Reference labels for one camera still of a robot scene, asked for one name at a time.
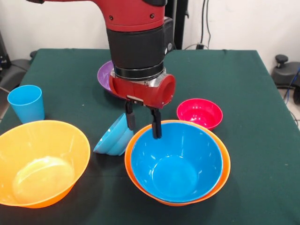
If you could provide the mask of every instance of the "white wall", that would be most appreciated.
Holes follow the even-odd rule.
[[[39,48],[108,48],[103,16],[90,1],[0,0],[0,30],[12,59]]]
[[[189,0],[184,46],[200,41],[202,4]],[[299,0],[210,0],[210,48],[256,49],[269,71],[279,53],[300,61],[299,10]]]
[[[184,47],[200,40],[201,8],[189,0]],[[268,70],[278,53],[300,60],[299,9],[299,0],[210,0],[210,48],[257,49]],[[0,30],[12,59],[39,48],[108,48],[103,16],[88,1],[0,0]]]

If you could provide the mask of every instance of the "green tablecloth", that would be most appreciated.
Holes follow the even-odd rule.
[[[23,80],[42,88],[47,119],[77,126],[92,149],[124,112],[124,102],[97,81],[109,59],[108,50],[40,50]],[[188,98],[212,100],[224,112],[214,132],[228,148],[232,170],[218,194],[165,206],[132,184],[123,157],[92,154],[62,201],[37,210],[0,206],[0,224],[300,224],[300,133],[257,52],[174,51],[165,65],[177,89],[161,111],[164,120],[175,119],[177,105]],[[138,128],[151,123],[146,108],[135,114]],[[10,108],[0,134],[19,124]]]

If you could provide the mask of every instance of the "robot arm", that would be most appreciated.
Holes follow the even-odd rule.
[[[43,0],[27,0],[43,3]],[[158,109],[173,98],[175,78],[166,73],[164,58],[173,49],[173,21],[165,17],[167,0],[92,0],[101,9],[114,63],[113,93],[127,100],[130,129],[135,126],[133,103],[149,107],[153,136],[161,137]]]

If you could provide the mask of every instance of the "blue cup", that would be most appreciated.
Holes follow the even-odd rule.
[[[9,93],[7,100],[22,123],[45,119],[43,94],[39,87],[18,87]]]

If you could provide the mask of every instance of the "orange bowl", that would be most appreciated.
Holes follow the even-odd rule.
[[[42,208],[65,197],[85,171],[90,144],[65,122],[43,120],[0,136],[0,204]]]
[[[179,120],[165,120],[165,121],[162,121],[162,123],[172,123],[172,122],[178,122]],[[222,154],[222,159],[223,159],[223,171],[222,171],[222,175],[221,175],[221,178],[220,180],[218,181],[217,185],[212,189],[211,192],[209,192],[206,196],[202,197],[202,198],[199,198],[197,200],[194,200],[194,201],[191,201],[191,202],[185,202],[185,203],[172,203],[172,202],[166,202],[166,201],[163,201],[163,200],[160,200],[154,196],[152,196],[151,194],[149,194],[147,191],[145,191],[142,186],[137,182],[135,176],[134,176],[134,173],[132,171],[132,168],[131,168],[131,153],[132,153],[132,150],[133,150],[133,147],[136,143],[136,141],[138,140],[138,138],[144,134],[147,130],[151,129],[151,125],[148,125],[146,127],[144,127],[143,129],[141,129],[140,131],[138,131],[134,136],[133,138],[130,140],[130,142],[128,143],[128,146],[126,148],[126,152],[125,152],[125,167],[126,167],[126,171],[131,179],[131,181],[134,183],[134,185],[136,185],[136,187],[138,189],[140,189],[144,194],[148,195],[149,197],[151,198],[154,198],[155,200],[159,201],[160,203],[162,204],[165,204],[165,205],[170,205],[170,206],[184,206],[184,205],[189,205],[189,204],[192,204],[192,203],[198,203],[198,202],[201,202],[201,201],[204,201],[210,197],[212,197],[213,195],[215,195],[223,186],[224,184],[226,183],[228,177],[229,177],[229,173],[230,173],[230,157],[229,157],[229,153],[227,151],[227,148],[225,147],[225,145],[222,143],[222,141],[213,133],[211,132],[210,130],[200,126],[200,125],[197,125],[195,123],[192,123],[192,122],[187,122],[187,121],[182,121],[180,120],[180,122],[182,123],[186,123],[186,124],[190,124],[190,125],[193,125],[193,126],[196,126],[198,128],[200,128],[201,130],[205,131],[206,133],[208,133],[214,140],[215,142],[217,143],[217,145],[219,146],[220,150],[221,150],[221,154]]]

